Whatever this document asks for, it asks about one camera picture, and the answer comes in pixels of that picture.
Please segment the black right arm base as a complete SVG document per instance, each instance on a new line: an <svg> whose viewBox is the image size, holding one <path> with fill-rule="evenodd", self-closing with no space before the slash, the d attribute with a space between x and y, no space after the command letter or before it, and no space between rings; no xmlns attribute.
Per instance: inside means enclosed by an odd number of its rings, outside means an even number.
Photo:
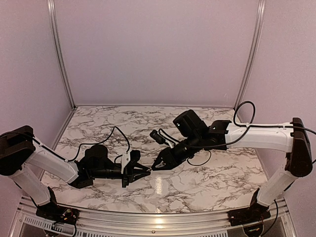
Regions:
<svg viewBox="0 0 316 237"><path fill-rule="evenodd" d="M259 189L253 194L249 207L228 211L231 226L263 221L271 217L269 207L262 206L257 202L258 193Z"/></svg>

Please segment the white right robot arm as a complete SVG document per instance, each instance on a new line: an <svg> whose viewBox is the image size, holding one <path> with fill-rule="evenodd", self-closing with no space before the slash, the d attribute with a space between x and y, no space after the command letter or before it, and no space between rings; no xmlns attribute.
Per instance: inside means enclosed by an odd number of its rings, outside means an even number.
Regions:
<svg viewBox="0 0 316 237"><path fill-rule="evenodd" d="M286 163L254 193L245 209L249 221L257 220L295 180L308 176L313 169L310 141L300 118L267 125L216 120L207 126L193 110L187 110L173 123L185 139L158 154L151 167L154 171L172 170L201 150L255 148L286 153Z"/></svg>

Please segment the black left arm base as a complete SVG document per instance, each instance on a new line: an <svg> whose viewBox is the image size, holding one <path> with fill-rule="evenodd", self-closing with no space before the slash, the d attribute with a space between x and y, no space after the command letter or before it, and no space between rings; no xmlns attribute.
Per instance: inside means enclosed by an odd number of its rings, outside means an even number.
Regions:
<svg viewBox="0 0 316 237"><path fill-rule="evenodd" d="M40 206L37 208L36 215L57 223L74 225L79 216L79 210L65 206Z"/></svg>

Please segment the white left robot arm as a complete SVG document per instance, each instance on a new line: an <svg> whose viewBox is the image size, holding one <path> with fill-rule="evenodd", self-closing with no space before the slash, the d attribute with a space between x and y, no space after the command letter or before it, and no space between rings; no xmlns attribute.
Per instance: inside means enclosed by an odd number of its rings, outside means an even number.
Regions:
<svg viewBox="0 0 316 237"><path fill-rule="evenodd" d="M122 187L150 175L150 169L141 165L140 151L127 149L114 161L108 158L103 142L90 143L84 157L67 159L42 143L33 128L26 125L0 136L0 174L7 176L26 192L52 220L62 216L54 192L32 172L30 165L39 167L82 189L93 185L95 179L119 179Z"/></svg>

